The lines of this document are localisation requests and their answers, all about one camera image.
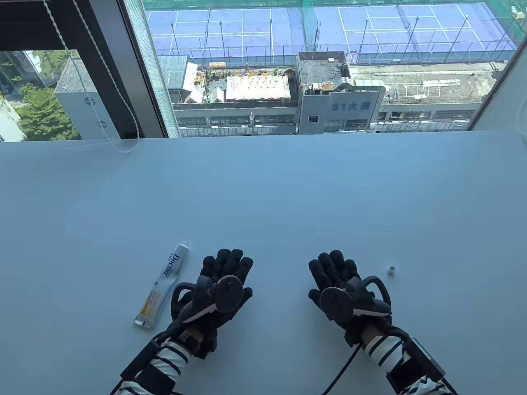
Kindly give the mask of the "person's right hand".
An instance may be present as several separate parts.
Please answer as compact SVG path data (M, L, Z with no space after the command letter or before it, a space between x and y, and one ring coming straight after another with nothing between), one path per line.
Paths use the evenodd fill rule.
M377 336L377 330L368 331L391 322L391 301L384 284L376 276L363 280L355 262L346 260L340 250L322 253L308 266L317 285L309 291L309 299L345 330L349 346L365 348Z

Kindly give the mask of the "person's left hand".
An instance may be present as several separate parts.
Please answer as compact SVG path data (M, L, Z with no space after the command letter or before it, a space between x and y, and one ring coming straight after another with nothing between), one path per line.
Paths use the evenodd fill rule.
M205 359L218 346L218 330L231 321L253 296L245 281L253 260L240 249L221 249L206 256L196 284L183 283L173 292L171 314L178 337L192 354Z

